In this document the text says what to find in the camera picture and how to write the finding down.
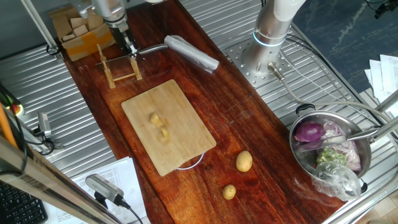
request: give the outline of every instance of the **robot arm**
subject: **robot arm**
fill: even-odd
[[[90,3],[82,0],[70,0],[70,2],[82,18],[88,18],[88,11],[94,10],[109,26],[120,48],[133,57],[137,55],[137,47],[134,45],[134,39],[127,23],[126,0],[90,0]]]

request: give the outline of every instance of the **potato piece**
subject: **potato piece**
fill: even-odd
[[[163,125],[162,122],[160,121],[158,115],[157,115],[156,113],[152,113],[152,114],[150,115],[150,117],[149,117],[149,122],[150,122],[151,124],[156,125],[157,127],[160,127],[160,126]]]
[[[234,198],[236,193],[236,188],[232,184],[228,184],[224,187],[223,196],[226,200],[231,200]]]
[[[243,151],[239,153],[238,157],[236,158],[236,168],[239,171],[247,172],[253,165],[253,158],[250,155],[250,152]]]
[[[160,128],[162,130],[163,137],[167,138],[169,136],[169,132],[165,127]]]

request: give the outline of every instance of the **vegetables in pot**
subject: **vegetables in pot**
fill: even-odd
[[[330,147],[325,147],[324,150],[319,153],[317,158],[317,164],[321,164],[322,162],[336,162],[341,165],[347,165],[346,156],[334,151]]]
[[[300,142],[314,142],[322,138],[323,125],[314,121],[306,121],[297,128],[294,138]]]
[[[336,123],[332,121],[328,121],[323,125],[323,129],[325,134],[322,136],[322,139],[335,137],[344,135],[346,133],[339,127]],[[354,141],[346,141],[341,144],[332,145],[331,148],[346,156],[347,159],[347,166],[353,171],[360,171],[361,170],[361,160],[359,159],[358,151],[356,150],[355,142]]]

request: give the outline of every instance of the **cardboard box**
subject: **cardboard box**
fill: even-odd
[[[87,20],[88,20],[87,23],[89,31],[92,31],[95,28],[100,27],[104,23],[104,20],[99,15],[90,15]]]
[[[76,29],[73,30],[73,34],[77,37],[80,35],[83,35],[87,32],[88,32],[88,29],[87,29],[86,25],[81,25],[80,27],[77,27]]]
[[[70,25],[72,26],[72,29],[76,29],[77,27],[80,27],[82,25],[87,25],[87,19],[71,18]]]
[[[101,49],[105,49],[115,43],[112,33],[106,24],[102,24],[79,37],[63,41],[63,37],[73,32],[72,26],[69,23],[70,19],[81,18],[73,6],[57,9],[56,11],[50,12],[49,16],[52,18],[55,31],[57,32],[58,39],[62,43],[62,47],[67,51],[72,61],[98,52],[97,44],[99,44]]]

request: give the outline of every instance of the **white cable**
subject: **white cable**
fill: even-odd
[[[320,64],[320,63],[318,62],[318,59],[317,59],[317,58],[315,58],[315,59],[312,58],[312,56],[311,56],[309,53],[307,53],[306,51],[304,51],[303,48],[299,48],[299,50],[301,50],[302,52],[304,52],[304,53],[305,53],[307,56],[309,56],[315,63],[317,63],[317,65],[318,65],[320,68],[322,68],[323,65]],[[297,69],[296,69],[290,62],[287,61],[287,63],[297,71]],[[307,79],[308,81],[310,81],[311,83],[313,83],[314,85],[316,85],[318,88],[320,88],[322,91],[324,91],[324,92],[326,92],[327,94],[329,94],[330,96],[332,96],[334,99],[336,99],[336,100],[338,100],[338,101],[342,101],[342,100],[340,100],[339,98],[337,98],[337,97],[335,97],[334,95],[332,95],[331,93],[329,93],[328,91],[326,91],[325,89],[323,89],[321,86],[319,86],[319,85],[316,84],[315,82],[313,82],[311,79],[307,78],[305,75],[301,74],[299,71],[297,71],[297,72],[298,72],[298,74],[300,74],[303,78]],[[347,97],[345,97],[345,95],[344,95],[342,92],[340,92],[340,90],[338,89],[338,87],[336,86],[336,84],[333,82],[333,80],[328,76],[328,72],[325,72],[325,75],[329,78],[329,80],[330,80],[330,81],[332,82],[332,84],[336,87],[337,91],[339,91],[339,93],[344,97],[344,99],[346,99],[346,100],[348,101]],[[354,108],[354,107],[352,107],[352,106],[350,106],[350,105],[347,105],[347,106],[348,106],[349,108],[355,110],[356,112],[358,112],[359,114],[361,114],[361,115],[364,116],[365,118],[367,118],[367,119],[368,119],[370,122],[372,122],[373,124],[379,125],[379,124],[376,123],[373,119],[371,119],[368,115],[366,115],[366,114],[360,112],[360,110],[358,110],[358,109],[356,109],[356,108]]]
[[[286,60],[286,62],[299,74],[299,75],[301,75],[301,76],[303,76],[303,77],[305,77],[303,74],[301,74],[288,60]],[[285,80],[281,80],[281,82],[284,84],[284,86],[285,86],[285,88],[286,88],[286,90],[293,96],[293,98],[296,100],[296,101],[298,101],[298,102],[300,102],[300,103],[310,103],[310,104],[313,104],[314,106],[328,106],[328,105],[353,105],[353,106],[358,106],[358,107],[360,107],[360,108],[364,108],[364,109],[366,109],[366,110],[369,110],[369,111],[371,111],[371,112],[373,112],[375,115],[378,115],[379,117],[381,117],[382,119],[384,119],[386,122],[388,122],[388,121],[390,121],[391,119],[389,119],[386,115],[384,115],[384,114],[382,114],[380,111],[378,111],[378,110],[376,110],[376,109],[374,109],[374,108],[371,108],[370,106],[366,106],[366,105],[364,105],[364,104],[362,104],[362,103],[358,103],[358,102],[353,102],[353,101],[340,101],[340,100],[338,100],[338,101],[334,101],[334,102],[329,102],[329,103],[312,103],[312,102],[307,102],[307,101],[303,101],[303,100],[301,100],[299,97],[297,97],[294,93],[293,93],[293,91],[289,88],[289,86],[287,85],[287,83],[286,83],[286,81]]]
[[[176,168],[176,170],[188,170],[188,169],[191,169],[191,168],[194,168],[196,165],[198,165],[199,164],[199,162],[203,159],[203,156],[205,155],[205,153],[203,153],[201,156],[200,156],[200,158],[199,158],[199,160],[196,162],[196,163],[194,163],[192,166],[188,166],[188,167],[185,167],[185,168]]]

